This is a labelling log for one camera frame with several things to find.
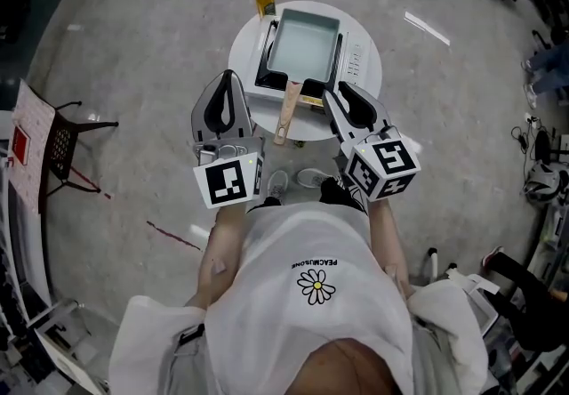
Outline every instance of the round white table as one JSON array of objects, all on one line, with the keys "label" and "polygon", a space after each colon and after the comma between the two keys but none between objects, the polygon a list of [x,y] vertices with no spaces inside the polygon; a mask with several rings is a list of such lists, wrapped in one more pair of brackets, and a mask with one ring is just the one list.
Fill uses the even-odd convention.
[{"label": "round white table", "polygon": [[[316,14],[338,19],[341,31],[355,33],[363,38],[370,39],[369,61],[364,88],[369,94],[377,98],[381,89],[381,59],[375,43],[365,28],[353,17],[333,6],[315,1],[290,1],[276,5],[276,14],[281,15],[283,9],[296,9],[297,11],[313,12]],[[259,32],[260,19],[254,15],[239,31],[229,52],[228,68],[234,70],[241,78],[246,90],[246,76],[249,69],[249,60]],[[252,120],[263,129],[274,133],[281,113],[282,102],[247,96],[247,103],[251,111]],[[326,116],[311,111],[307,107],[297,106],[291,127],[287,134],[288,139],[296,141],[322,141],[334,137],[330,130],[330,122]]]}]

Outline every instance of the white sneaker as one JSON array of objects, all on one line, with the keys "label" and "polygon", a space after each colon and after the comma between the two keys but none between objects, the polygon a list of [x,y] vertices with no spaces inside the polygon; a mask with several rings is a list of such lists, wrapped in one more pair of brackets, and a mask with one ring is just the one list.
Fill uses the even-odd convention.
[{"label": "white sneaker", "polygon": [[288,188],[288,173],[285,171],[275,171],[268,179],[267,197],[283,201],[283,195]]},{"label": "white sneaker", "polygon": [[530,74],[533,73],[533,70],[532,70],[532,63],[530,63],[529,60],[522,61],[522,69],[523,69],[525,72],[529,72]]},{"label": "white sneaker", "polygon": [[530,107],[532,109],[537,108],[537,94],[535,94],[532,84],[524,85],[524,93]]},{"label": "white sneaker", "polygon": [[320,188],[320,185],[328,178],[332,177],[314,167],[302,169],[296,173],[296,182],[304,188]]}]

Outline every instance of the pan handle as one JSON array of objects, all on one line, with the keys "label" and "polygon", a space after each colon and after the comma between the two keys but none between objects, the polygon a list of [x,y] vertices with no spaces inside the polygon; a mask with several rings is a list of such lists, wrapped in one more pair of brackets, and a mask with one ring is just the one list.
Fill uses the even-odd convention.
[{"label": "pan handle", "polygon": [[286,91],[284,92],[283,107],[281,108],[281,115],[278,119],[278,125],[276,125],[275,139],[273,142],[276,145],[283,145],[286,141],[286,135],[288,134],[288,128],[293,120],[294,108],[296,107],[296,101],[299,99],[299,95],[302,91],[302,84],[295,84],[290,80],[286,82]]}]

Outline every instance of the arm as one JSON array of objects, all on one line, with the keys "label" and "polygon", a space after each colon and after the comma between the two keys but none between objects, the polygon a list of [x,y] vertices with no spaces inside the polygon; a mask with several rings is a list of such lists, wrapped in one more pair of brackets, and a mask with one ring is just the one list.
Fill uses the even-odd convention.
[{"label": "arm", "polygon": [[560,302],[567,302],[567,292],[551,289],[549,293],[553,298],[558,299]]},{"label": "arm", "polygon": [[409,284],[409,271],[401,242],[397,235],[397,226],[387,199],[370,202],[368,206],[372,253],[380,267],[390,276],[395,276],[405,297],[413,290]]},{"label": "arm", "polygon": [[197,292],[188,306],[207,310],[233,284],[244,242],[246,203],[220,208],[199,267]]}]

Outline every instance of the gray floor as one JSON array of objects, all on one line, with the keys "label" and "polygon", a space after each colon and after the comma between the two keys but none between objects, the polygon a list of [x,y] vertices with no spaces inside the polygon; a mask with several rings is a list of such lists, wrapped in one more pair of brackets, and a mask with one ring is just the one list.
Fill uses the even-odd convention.
[{"label": "gray floor", "polygon": [[[430,246],[439,248],[441,266],[455,261],[464,272],[477,270],[497,245],[522,259],[536,212],[520,196],[524,157],[510,129],[529,110],[520,61],[534,50],[531,30],[545,33],[529,2],[314,1],[369,31],[383,65],[381,99],[422,146],[421,174],[392,200],[412,270]],[[405,21],[405,12],[450,46]],[[83,100],[69,117],[118,119],[120,127],[86,134],[75,157],[111,199],[71,189],[50,198],[50,260],[61,293],[115,321],[132,295],[180,305],[193,294],[202,253],[147,221],[204,247],[214,213],[192,174],[190,111],[227,67],[231,44],[254,13],[253,0],[84,1],[44,95],[54,104]],[[565,129],[554,97],[539,106],[545,125]],[[302,149],[268,143],[268,167],[330,171],[336,150],[335,141]],[[288,200],[314,197],[293,189]]]}]

